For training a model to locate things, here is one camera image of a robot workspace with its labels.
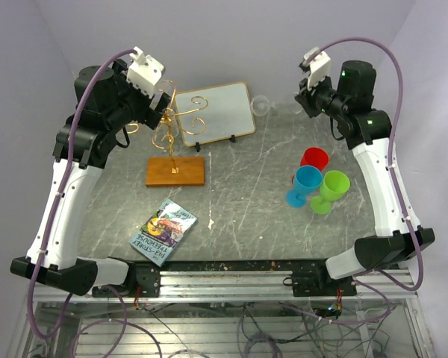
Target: red cup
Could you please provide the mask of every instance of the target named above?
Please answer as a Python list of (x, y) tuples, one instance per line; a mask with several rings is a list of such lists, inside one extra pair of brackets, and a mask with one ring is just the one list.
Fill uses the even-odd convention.
[(308, 148), (300, 160), (300, 166), (314, 166), (320, 171), (324, 170), (327, 164), (329, 164), (329, 155), (326, 151), (318, 147)]

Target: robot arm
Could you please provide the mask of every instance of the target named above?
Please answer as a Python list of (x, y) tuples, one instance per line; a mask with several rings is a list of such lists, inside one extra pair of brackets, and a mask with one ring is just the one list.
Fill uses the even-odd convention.
[(300, 82), (296, 100), (310, 117), (325, 113), (331, 121), (337, 122), (342, 139), (346, 140), (348, 149), (364, 174), (375, 216), (376, 236), (357, 239), (352, 248), (327, 259), (329, 275), (337, 280), (413, 257), (414, 245), (405, 224), (406, 219), (410, 219), (417, 228), (415, 234), (421, 249), (434, 242), (435, 235), (433, 229), (421, 227), (412, 210), (393, 151), (393, 167), (410, 216), (403, 218), (388, 171), (391, 121), (385, 112), (371, 107), (375, 69), (364, 61), (346, 61), (335, 90), (329, 77), (330, 57), (324, 51), (307, 63), (315, 51), (314, 48), (308, 52), (300, 64), (308, 77)]
[[(62, 191), (55, 220), (40, 268), (38, 281), (77, 295), (86, 294), (93, 286), (121, 285), (128, 276), (128, 264), (115, 259), (83, 260), (78, 258), (78, 238), (91, 192), (105, 167), (109, 153), (116, 145), (129, 144), (125, 126), (138, 121), (156, 129), (168, 107), (170, 97), (163, 93), (154, 98), (155, 86), (161, 79), (164, 66), (143, 51), (135, 48), (133, 63), (128, 68), (122, 60), (113, 63), (95, 84), (81, 114), (75, 135), (74, 157), (68, 158), (69, 133), (73, 116), (56, 137), (52, 187), (43, 219), (26, 257), (13, 260), (10, 270), (30, 278), (37, 264), (45, 226), (52, 202), (65, 172), (68, 160), (73, 160), (71, 174)], [(98, 66), (82, 69), (75, 80), (75, 92), (81, 100)], [(116, 140), (123, 131), (127, 145)]]

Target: green cup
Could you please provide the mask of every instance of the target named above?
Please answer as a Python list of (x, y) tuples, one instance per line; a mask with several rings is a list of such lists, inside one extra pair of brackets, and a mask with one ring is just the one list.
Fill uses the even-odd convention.
[(328, 214), (332, 201), (340, 199), (350, 189), (350, 179), (343, 172), (331, 170), (323, 177), (320, 195), (311, 199), (312, 210), (321, 215)]

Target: gold metal stand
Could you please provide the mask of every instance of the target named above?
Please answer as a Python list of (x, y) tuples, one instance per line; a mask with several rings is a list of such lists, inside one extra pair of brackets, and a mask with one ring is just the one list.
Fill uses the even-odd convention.
[[(201, 105), (204, 101), (203, 107), (188, 110), (187, 112), (175, 113), (171, 108), (174, 104), (176, 87), (174, 82), (166, 81), (173, 86), (171, 102), (165, 110), (163, 117), (160, 120), (156, 133), (152, 137), (152, 144), (159, 149), (166, 150), (169, 158), (152, 157), (148, 159), (148, 169), (146, 173), (146, 186), (199, 186), (204, 185), (204, 158), (203, 157), (174, 157), (174, 139), (176, 136), (172, 135), (172, 127), (178, 128), (179, 131), (185, 132), (189, 135), (196, 136), (203, 133), (206, 129), (206, 123), (201, 118), (195, 118), (192, 121), (192, 126), (195, 127), (196, 121), (201, 122), (202, 129), (199, 132), (191, 132), (183, 129), (176, 121), (176, 116), (184, 114), (195, 113), (204, 110), (208, 107), (209, 102), (206, 98), (200, 95), (191, 98), (194, 104)], [(166, 134), (160, 139), (161, 142), (168, 141), (166, 146), (157, 144), (158, 134), (161, 128), (166, 126)]]

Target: table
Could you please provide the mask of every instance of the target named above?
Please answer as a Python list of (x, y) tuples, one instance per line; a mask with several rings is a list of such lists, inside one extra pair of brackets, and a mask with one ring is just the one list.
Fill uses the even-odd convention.
[[(175, 155), (203, 156), (206, 184), (146, 188), (148, 157), (167, 154), (151, 144), (152, 131), (141, 126), (130, 135), (128, 149), (116, 147), (109, 156), (87, 208), (78, 254), (145, 260), (128, 241), (166, 198), (198, 218), (170, 260), (326, 258), (375, 233), (363, 175), (345, 141), (332, 138), (328, 117), (271, 113), (257, 118), (256, 127), (236, 143), (214, 142), (199, 153), (182, 145), (179, 136)], [(352, 182), (326, 216), (285, 201), (303, 151), (311, 146), (329, 153), (326, 170), (341, 170)]]

